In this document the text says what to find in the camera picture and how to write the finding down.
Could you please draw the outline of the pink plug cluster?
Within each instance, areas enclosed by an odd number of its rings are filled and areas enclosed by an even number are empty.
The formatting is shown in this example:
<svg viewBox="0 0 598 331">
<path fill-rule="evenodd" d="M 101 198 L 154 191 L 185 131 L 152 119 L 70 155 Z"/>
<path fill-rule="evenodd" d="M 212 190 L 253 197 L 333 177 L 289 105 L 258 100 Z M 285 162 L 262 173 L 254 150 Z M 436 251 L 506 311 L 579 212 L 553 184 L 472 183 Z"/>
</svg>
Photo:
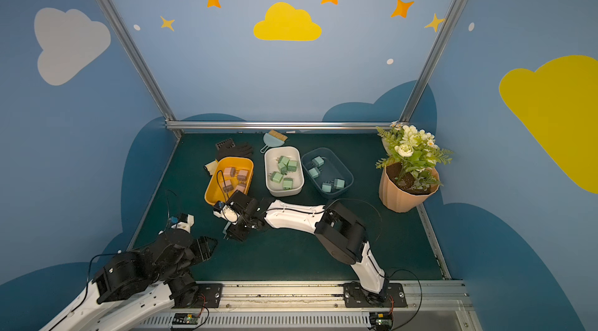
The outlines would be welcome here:
<svg viewBox="0 0 598 331">
<path fill-rule="evenodd" d="M 229 193 L 229 192 L 233 191 L 234 186 L 232 184 L 232 181 L 230 179 L 227 179 L 221 183 L 221 188 L 222 188 L 223 192 Z"/>
</svg>

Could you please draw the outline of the blue plug cluster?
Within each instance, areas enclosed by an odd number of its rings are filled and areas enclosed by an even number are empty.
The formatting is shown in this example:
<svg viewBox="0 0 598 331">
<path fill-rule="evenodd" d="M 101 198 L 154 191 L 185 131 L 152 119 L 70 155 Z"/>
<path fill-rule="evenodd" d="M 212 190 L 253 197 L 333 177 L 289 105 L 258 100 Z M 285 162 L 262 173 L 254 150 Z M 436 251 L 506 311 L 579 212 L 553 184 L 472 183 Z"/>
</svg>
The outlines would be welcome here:
<svg viewBox="0 0 598 331">
<path fill-rule="evenodd" d="M 331 193 L 333 190 L 333 186 L 331 184 L 325 182 L 322 184 L 321 190 L 322 190 L 322 192 L 325 192 L 325 193 Z"/>
</svg>

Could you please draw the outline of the pink plug front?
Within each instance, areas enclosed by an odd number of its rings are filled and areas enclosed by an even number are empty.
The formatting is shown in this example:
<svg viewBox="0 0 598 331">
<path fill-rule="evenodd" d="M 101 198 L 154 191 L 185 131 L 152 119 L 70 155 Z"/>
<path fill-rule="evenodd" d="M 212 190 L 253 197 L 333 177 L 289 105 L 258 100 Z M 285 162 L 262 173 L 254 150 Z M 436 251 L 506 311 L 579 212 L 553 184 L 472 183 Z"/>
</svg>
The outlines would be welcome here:
<svg viewBox="0 0 598 331">
<path fill-rule="evenodd" d="M 244 183 L 239 183 L 239 184 L 236 186 L 235 190 L 236 190 L 236 191 L 239 191 L 239 192 L 242 192 L 242 193 L 244 193 L 244 194 L 246 194 L 246 193 L 247 193 L 247 188 L 248 188 L 248 187 L 247 187 L 247 185 L 246 185 L 246 184 L 244 184 Z"/>
</svg>

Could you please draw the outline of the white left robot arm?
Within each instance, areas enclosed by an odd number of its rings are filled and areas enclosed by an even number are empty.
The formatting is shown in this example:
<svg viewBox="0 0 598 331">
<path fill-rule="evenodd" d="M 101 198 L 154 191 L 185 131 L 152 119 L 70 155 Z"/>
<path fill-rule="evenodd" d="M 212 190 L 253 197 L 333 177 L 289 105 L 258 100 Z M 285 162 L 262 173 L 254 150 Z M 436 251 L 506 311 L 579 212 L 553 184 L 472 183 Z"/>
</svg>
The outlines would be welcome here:
<svg viewBox="0 0 598 331">
<path fill-rule="evenodd" d="M 190 268 L 211 258 L 217 240 L 169 228 L 143 248 L 116 254 L 43 330 L 130 330 L 157 312 L 200 299 Z"/>
</svg>

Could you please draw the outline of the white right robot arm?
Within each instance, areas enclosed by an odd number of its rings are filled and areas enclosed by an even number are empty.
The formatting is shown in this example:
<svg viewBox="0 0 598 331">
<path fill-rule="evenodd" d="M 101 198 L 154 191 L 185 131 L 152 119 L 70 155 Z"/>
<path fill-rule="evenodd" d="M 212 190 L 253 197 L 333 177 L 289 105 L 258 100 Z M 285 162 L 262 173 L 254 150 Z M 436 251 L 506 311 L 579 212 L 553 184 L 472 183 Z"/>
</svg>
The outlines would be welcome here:
<svg viewBox="0 0 598 331">
<path fill-rule="evenodd" d="M 257 200 L 236 191 L 227 201 L 217 201 L 213 214 L 226 220 L 225 237 L 239 242 L 250 231 L 264 228 L 312 234 L 330 256 L 353 269 L 365 296 L 376 301 L 386 298 L 389 280 L 373 255 L 366 226 L 339 200 L 302 206 L 274 198 Z"/>
</svg>

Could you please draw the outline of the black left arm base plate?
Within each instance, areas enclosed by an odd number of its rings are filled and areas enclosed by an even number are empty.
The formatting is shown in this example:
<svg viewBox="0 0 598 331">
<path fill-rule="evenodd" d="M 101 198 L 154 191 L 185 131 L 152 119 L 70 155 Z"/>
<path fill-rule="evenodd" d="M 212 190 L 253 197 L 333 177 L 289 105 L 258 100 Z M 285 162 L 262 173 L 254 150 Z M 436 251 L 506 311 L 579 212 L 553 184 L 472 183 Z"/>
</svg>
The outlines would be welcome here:
<svg viewBox="0 0 598 331">
<path fill-rule="evenodd" d="M 224 285 L 220 283 L 168 284 L 174 309 L 217 309 L 220 306 Z"/>
</svg>

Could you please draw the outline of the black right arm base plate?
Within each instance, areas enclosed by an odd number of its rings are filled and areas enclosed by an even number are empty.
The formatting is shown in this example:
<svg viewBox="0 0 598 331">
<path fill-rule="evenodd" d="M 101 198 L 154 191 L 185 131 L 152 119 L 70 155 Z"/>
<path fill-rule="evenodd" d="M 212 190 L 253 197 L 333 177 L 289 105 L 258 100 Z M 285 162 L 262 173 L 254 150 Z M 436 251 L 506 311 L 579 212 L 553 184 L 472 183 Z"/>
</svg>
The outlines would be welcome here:
<svg viewBox="0 0 598 331">
<path fill-rule="evenodd" d="M 403 285 L 386 281 L 380 293 L 370 292 L 356 281 L 343 284 L 343 297 L 347 308 L 407 308 Z"/>
</svg>

